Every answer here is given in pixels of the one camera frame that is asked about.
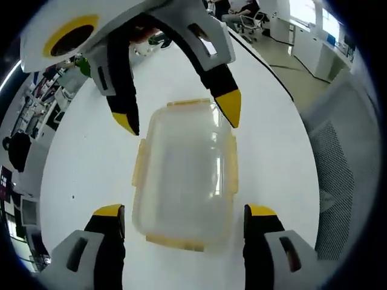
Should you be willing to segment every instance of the transparent plastic container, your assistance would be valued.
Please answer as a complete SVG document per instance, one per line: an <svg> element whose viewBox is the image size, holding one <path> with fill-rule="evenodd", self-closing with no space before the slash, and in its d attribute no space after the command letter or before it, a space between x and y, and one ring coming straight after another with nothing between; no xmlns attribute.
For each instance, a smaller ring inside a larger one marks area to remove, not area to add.
<svg viewBox="0 0 387 290"><path fill-rule="evenodd" d="M236 139L210 100L168 103L142 139L132 221L146 240L203 251L229 233L238 191Z"/></svg>

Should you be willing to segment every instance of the white tabletop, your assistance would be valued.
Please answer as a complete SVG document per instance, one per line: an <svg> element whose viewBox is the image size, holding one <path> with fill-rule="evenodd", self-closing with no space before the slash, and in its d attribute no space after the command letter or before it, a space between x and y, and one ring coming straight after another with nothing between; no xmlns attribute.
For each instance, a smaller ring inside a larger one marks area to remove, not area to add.
<svg viewBox="0 0 387 290"><path fill-rule="evenodd" d="M232 235L224 248L204 253L165 248L146 242L131 222L131 179L151 115L169 101L211 98L173 43L134 68L140 137L113 120L92 80L67 109L50 147L41 188L42 237L49 252L74 230L83 229L93 211L115 203L124 204L126 212L124 289L244 289L242 223L248 202L274 209L286 229L314 246L319 187L304 125L271 72L232 42L236 61L229 67L242 93L241 121L233 131L239 192Z"/></svg>

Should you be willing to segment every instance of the office room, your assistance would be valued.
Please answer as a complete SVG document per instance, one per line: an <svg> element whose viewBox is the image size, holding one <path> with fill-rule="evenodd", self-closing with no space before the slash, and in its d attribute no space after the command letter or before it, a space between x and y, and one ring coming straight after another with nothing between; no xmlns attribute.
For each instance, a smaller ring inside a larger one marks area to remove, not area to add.
<svg viewBox="0 0 387 290"><path fill-rule="evenodd" d="M329 283L378 198L383 110L334 2L36 4L0 63L0 221L31 281Z"/></svg>

